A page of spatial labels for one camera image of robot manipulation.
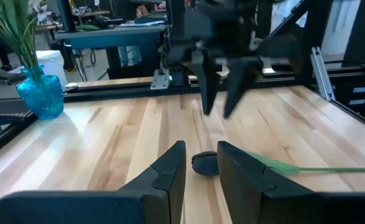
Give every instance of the desk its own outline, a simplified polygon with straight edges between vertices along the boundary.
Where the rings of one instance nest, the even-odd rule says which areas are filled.
[[[73,14],[73,15],[80,17],[81,16],[81,13],[76,13],[76,14]],[[102,15],[106,15],[106,14],[110,14],[110,11],[85,12],[84,15],[83,15],[83,17],[102,16]]]
[[[157,44],[160,43],[160,33],[166,26],[150,27],[115,27],[113,29],[78,31],[72,33],[58,33],[55,38],[64,40],[69,44],[74,53],[78,49],[106,48],[110,68],[120,67],[118,46],[149,45],[148,55],[141,51],[142,61],[153,58],[151,52],[157,52]],[[86,81],[84,68],[79,60],[76,60],[81,79]]]
[[[231,223],[218,177],[190,158],[227,140],[299,166],[365,167],[365,125],[302,87],[253,90],[231,119],[225,94],[203,117],[199,95],[67,103],[53,121],[36,121],[0,150],[0,197],[17,190],[116,190],[175,141],[187,146],[182,223]],[[312,190],[365,191],[365,174],[289,176]]]
[[[128,84],[128,83],[145,83],[152,82],[153,77],[142,77],[142,78],[121,78],[117,80],[100,80],[93,82],[76,82],[68,83],[66,87],[89,87],[89,86],[107,86],[107,85],[118,85],[118,84]]]
[[[36,33],[43,33],[45,40],[47,41],[49,49],[51,49],[51,43],[55,40],[54,31],[63,29],[63,24],[54,24],[48,26],[36,26],[35,32]]]

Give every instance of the blue glass vase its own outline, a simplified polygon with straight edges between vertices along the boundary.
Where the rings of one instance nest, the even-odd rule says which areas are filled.
[[[63,93],[59,78],[44,75],[43,65],[25,68],[26,80],[16,89],[27,107],[39,119],[54,119],[63,111]]]

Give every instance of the butcher block tabletop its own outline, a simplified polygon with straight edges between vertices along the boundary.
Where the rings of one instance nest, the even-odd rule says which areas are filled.
[[[177,140],[187,147],[182,223],[231,223],[218,177],[192,170],[191,156],[218,141],[304,167],[365,167],[365,125],[302,86],[252,90],[230,119],[225,93],[209,116],[200,95],[65,104],[0,150],[0,197],[20,190],[117,190]],[[365,173],[288,178],[315,191],[365,191]]]

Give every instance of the white flower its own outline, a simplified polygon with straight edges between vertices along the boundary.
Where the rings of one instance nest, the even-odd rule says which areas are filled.
[[[52,12],[47,12],[47,5],[42,6],[40,8],[38,8],[38,10],[36,10],[37,13],[37,18],[39,19],[39,21],[44,21],[47,16],[51,15]]]
[[[32,14],[33,10],[35,10],[36,12],[39,12],[42,1],[43,0],[29,0],[29,2],[27,3],[27,12],[29,14]]]

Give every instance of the robotic arm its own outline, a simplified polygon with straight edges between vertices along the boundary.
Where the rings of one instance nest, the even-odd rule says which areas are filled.
[[[204,0],[185,13],[183,41],[170,49],[169,63],[183,64],[197,76],[206,115],[218,91],[220,76],[215,67],[219,61],[226,61],[229,68],[224,105],[228,118],[243,94],[263,76],[261,56],[292,58],[299,54],[298,44],[288,37],[271,37],[250,48],[257,1],[284,0]]]

